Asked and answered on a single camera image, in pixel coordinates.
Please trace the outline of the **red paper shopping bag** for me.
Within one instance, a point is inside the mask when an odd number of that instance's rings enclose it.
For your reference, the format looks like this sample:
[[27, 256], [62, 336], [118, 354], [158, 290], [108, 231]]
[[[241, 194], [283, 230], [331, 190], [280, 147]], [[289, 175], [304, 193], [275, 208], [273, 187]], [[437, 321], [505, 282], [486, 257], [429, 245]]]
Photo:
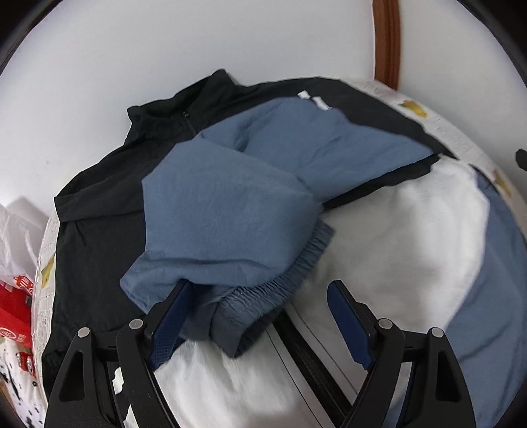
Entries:
[[0, 286], [0, 331], [6, 339], [32, 348], [31, 298], [5, 282]]

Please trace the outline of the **white plastic Miniso bag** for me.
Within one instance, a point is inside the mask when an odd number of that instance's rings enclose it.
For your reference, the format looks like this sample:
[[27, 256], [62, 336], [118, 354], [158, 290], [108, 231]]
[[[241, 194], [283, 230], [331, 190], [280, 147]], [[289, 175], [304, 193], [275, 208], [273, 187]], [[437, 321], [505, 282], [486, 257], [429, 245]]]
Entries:
[[1, 281], [31, 296], [48, 217], [26, 198], [1, 206]]

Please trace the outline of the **brown wooden door frame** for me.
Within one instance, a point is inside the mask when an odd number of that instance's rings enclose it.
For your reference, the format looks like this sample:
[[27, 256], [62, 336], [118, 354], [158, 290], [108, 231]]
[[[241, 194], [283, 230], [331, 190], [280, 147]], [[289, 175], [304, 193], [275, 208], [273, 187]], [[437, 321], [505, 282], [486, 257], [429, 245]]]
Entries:
[[401, 20], [399, 0], [374, 0], [374, 78], [391, 89], [399, 89]]

